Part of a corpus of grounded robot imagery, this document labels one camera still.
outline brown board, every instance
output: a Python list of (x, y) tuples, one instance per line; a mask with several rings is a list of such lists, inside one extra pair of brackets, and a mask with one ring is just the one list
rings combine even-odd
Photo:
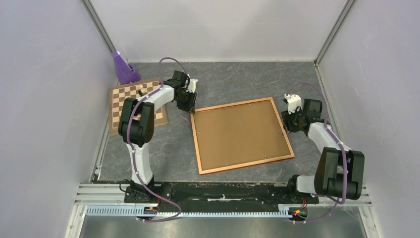
[[(157, 89), (160, 84), (160, 79), (141, 80), (135, 83), (124, 84), (112, 87), (109, 90), (109, 127), (110, 134), (118, 133), (119, 118), (122, 113), (122, 106), (124, 100), (128, 97), (140, 97), (139, 91), (146, 95)], [(140, 115), (134, 116), (135, 120), (140, 120)], [(168, 115), (166, 113), (166, 105), (157, 109), (155, 112), (155, 125), (163, 125), (168, 123)]]
[(196, 109), (191, 122), (201, 175), (295, 157), (273, 98)]

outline wooden chessboard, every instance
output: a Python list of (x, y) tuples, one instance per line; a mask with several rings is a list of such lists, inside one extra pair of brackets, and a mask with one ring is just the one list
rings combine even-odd
[[(139, 91), (141, 91), (143, 95), (146, 95), (158, 88), (159, 84), (160, 79), (157, 78), (112, 87), (109, 90), (109, 133), (118, 133), (119, 118), (126, 98), (140, 97)], [(135, 116), (134, 119), (139, 120), (140, 116)], [(162, 125), (167, 122), (168, 115), (166, 113), (166, 105), (163, 105), (155, 113), (155, 125)]]

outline white wall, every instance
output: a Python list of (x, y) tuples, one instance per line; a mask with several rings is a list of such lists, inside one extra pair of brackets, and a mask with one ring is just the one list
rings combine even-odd
[(131, 62), (314, 60), (346, 0), (92, 0)]
[(385, 238), (419, 237), (420, 1), (359, 0), (320, 65)]
[(112, 57), (79, 0), (3, 0), (0, 237), (63, 237), (106, 120)]

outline black wire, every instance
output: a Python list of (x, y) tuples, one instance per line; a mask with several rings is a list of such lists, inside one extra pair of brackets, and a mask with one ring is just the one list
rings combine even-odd
[[(130, 180), (128, 180), (128, 179), (123, 179), (121, 182), (123, 182), (123, 181), (130, 182)], [(127, 190), (122, 190), (122, 188), (121, 188), (121, 183), (119, 183), (119, 190), (121, 190), (121, 192), (124, 192), (124, 193), (126, 193), (126, 192), (127, 192)]]

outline purple cable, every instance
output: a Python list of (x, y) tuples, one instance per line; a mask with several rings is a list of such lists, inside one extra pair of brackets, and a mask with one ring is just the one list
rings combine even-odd
[[(181, 67), (182, 67), (182, 69), (184, 70), (184, 72), (187, 74), (187, 72), (186, 72), (186, 70), (185, 70), (185, 68), (184, 68), (184, 66), (179, 62), (179, 61), (177, 61), (176, 59), (174, 59), (174, 58), (171, 58), (171, 57), (165, 57), (165, 58), (162, 58), (160, 61), (159, 61), (159, 72), (161, 72), (161, 69), (160, 69), (160, 65), (161, 65), (161, 63), (162, 63), (162, 61), (163, 60), (166, 60), (166, 59), (170, 59), (170, 60), (174, 60), (174, 61), (176, 61)], [(152, 95), (154, 95), (155, 93), (157, 93), (162, 87), (163, 87), (163, 77), (162, 77), (162, 74), (160, 74), (160, 79), (161, 79), (161, 82), (160, 82), (160, 87), (159, 88), (157, 88), (156, 90), (154, 90), (154, 91), (152, 91), (151, 93), (149, 93), (148, 94), (148, 96), (152, 96)], [(164, 221), (169, 221), (169, 220), (173, 220), (173, 219), (175, 219), (177, 216), (179, 216), (180, 214), (181, 214), (181, 212), (182, 212), (182, 210), (181, 210), (181, 207), (178, 205), (178, 204), (176, 204), (175, 202), (172, 202), (172, 201), (170, 201), (169, 199), (166, 199), (166, 198), (164, 198), (164, 197), (162, 197), (162, 196), (159, 196), (158, 194), (156, 194), (156, 193), (154, 193), (152, 190), (150, 190), (150, 188), (148, 188), (147, 186), (146, 186), (146, 184), (144, 183), (144, 181), (142, 180), (142, 178), (140, 177), (140, 174), (139, 174), (139, 171), (137, 170), (137, 164), (136, 164), (136, 153), (134, 152), (134, 145), (131, 143), (131, 141), (130, 141), (130, 131), (131, 131), (131, 124), (132, 124), (132, 122), (133, 122), (133, 117), (134, 117), (134, 114), (135, 114), (135, 112), (137, 111), (137, 108), (140, 106), (140, 104), (144, 101), (146, 99), (146, 97), (143, 97), (141, 100), (139, 100), (138, 102), (137, 102), (137, 104), (134, 106), (134, 109), (133, 109), (133, 111), (131, 112), (131, 115), (130, 115), (130, 119), (128, 120), (128, 127), (127, 127), (127, 143), (130, 145), (130, 147), (131, 147), (131, 155), (132, 155), (132, 157), (133, 157), (133, 168), (134, 168), (134, 172), (135, 172), (135, 174), (136, 174), (136, 176), (137, 176), (137, 178), (139, 179), (139, 181), (140, 181), (140, 183), (142, 184), (142, 186), (145, 188), (145, 190), (147, 190), (149, 193), (151, 193), (153, 196), (155, 196), (155, 197), (157, 197), (157, 198), (159, 198), (159, 199), (161, 199), (162, 201), (165, 201), (165, 202), (167, 202), (167, 203), (170, 203), (170, 204), (172, 204), (172, 205), (174, 205), (176, 208), (178, 208), (178, 213), (177, 214), (175, 214), (175, 215), (173, 215), (173, 216), (171, 216), (171, 217), (167, 217), (167, 218), (163, 218), (163, 219), (159, 219), (159, 220), (143, 220), (143, 222), (147, 222), (147, 223), (154, 223), (154, 222), (164, 222)]]
[[(326, 105), (326, 100), (325, 100), (323, 94), (316, 88), (315, 85), (313, 85), (311, 83), (306, 83), (306, 82), (295, 83), (292, 87), (289, 88), (289, 90), (287, 91), (287, 94), (290, 94), (290, 92), (296, 86), (303, 85), (303, 84), (304, 85), (311, 86), (312, 88), (314, 88), (318, 92), (318, 94), (321, 96), (322, 102), (324, 102), (324, 104)], [(347, 197), (347, 156), (346, 156), (346, 151), (344, 149), (343, 144), (340, 143), (340, 140), (337, 138), (337, 136), (332, 132), (332, 130), (330, 128), (327, 127), (327, 120), (324, 120), (324, 127), (325, 127), (325, 130), (327, 131), (327, 133), (332, 137), (332, 139), (335, 141), (335, 143), (338, 144), (338, 146), (341, 149), (341, 154), (342, 154), (342, 157), (343, 157), (343, 173), (344, 173), (344, 175), (343, 175), (343, 193), (342, 193), (342, 199), (340, 201), (339, 199), (335, 199), (335, 198), (333, 198), (331, 196), (327, 196), (327, 198), (329, 198), (332, 201), (334, 201), (335, 204), (334, 204), (334, 206), (332, 206), (332, 208), (325, 215), (323, 215), (321, 217), (318, 217), (318, 218), (310, 219), (310, 220), (307, 220), (307, 221), (301, 221), (301, 222), (295, 221), (295, 223), (304, 224), (304, 223), (314, 222), (314, 221), (320, 220), (320, 219), (322, 219), (324, 217), (329, 216), (331, 214), (331, 212), (335, 209), (335, 207), (338, 204), (344, 204), (346, 202), (346, 197)]]

